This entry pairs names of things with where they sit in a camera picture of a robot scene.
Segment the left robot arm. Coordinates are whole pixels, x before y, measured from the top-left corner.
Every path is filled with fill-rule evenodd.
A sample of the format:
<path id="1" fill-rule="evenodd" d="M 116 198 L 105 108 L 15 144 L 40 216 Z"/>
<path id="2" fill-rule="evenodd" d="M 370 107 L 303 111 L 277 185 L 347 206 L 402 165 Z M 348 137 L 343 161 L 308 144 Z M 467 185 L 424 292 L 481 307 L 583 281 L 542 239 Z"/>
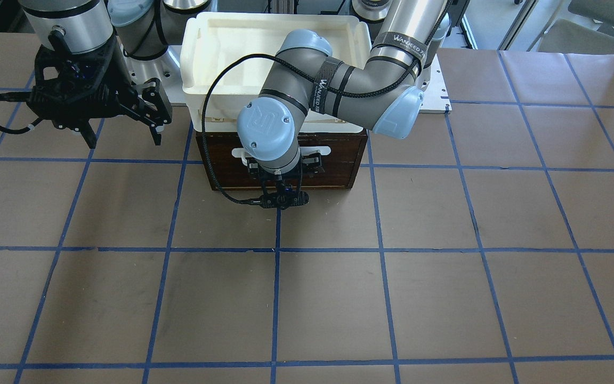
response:
<path id="1" fill-rule="evenodd" d="M 259 95 L 237 117 L 237 134 L 260 180 L 292 178 L 304 167 L 298 141 L 310 111 L 404 139 L 424 100 L 421 84 L 446 31 L 449 1 L 353 1 L 376 33 L 365 67 L 335 58 L 309 29 L 287 35 Z"/>

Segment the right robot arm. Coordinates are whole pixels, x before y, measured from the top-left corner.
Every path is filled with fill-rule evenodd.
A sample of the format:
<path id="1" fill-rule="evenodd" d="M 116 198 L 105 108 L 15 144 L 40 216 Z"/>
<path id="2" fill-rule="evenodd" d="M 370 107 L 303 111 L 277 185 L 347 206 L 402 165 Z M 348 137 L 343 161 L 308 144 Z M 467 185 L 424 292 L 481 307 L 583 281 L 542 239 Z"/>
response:
<path id="1" fill-rule="evenodd" d="M 56 129 L 96 146 L 90 121 L 127 116 L 161 144 L 172 122 L 171 90 L 181 84 L 186 23 L 217 1 L 22 1 L 41 39 L 27 105 Z"/>

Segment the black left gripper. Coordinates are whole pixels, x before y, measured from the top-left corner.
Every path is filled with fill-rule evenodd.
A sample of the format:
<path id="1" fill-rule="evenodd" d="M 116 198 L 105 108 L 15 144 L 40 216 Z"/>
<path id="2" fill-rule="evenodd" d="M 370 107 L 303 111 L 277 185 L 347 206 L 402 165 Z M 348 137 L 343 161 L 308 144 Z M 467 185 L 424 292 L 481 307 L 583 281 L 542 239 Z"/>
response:
<path id="1" fill-rule="evenodd" d="M 266 168 L 256 158 L 246 152 L 246 167 L 249 177 L 260 182 L 276 182 L 300 177 L 313 177 L 314 174 L 324 173 L 321 151 L 298 151 L 294 160 L 278 169 Z"/>

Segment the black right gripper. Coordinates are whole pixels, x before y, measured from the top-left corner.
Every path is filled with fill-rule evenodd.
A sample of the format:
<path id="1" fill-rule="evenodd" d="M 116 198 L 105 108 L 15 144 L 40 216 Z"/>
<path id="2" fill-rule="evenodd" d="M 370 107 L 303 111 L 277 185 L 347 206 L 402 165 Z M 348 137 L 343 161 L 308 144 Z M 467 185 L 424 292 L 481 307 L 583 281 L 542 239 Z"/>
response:
<path id="1" fill-rule="evenodd" d="M 149 127 L 161 145 L 163 127 L 172 122 L 172 106 L 161 81 L 132 83 L 117 41 L 107 41 L 82 54 L 58 54 L 40 46 L 35 58 L 35 84 L 27 106 L 38 117 L 73 129 L 90 150 L 97 138 L 88 120 L 128 116 Z"/>

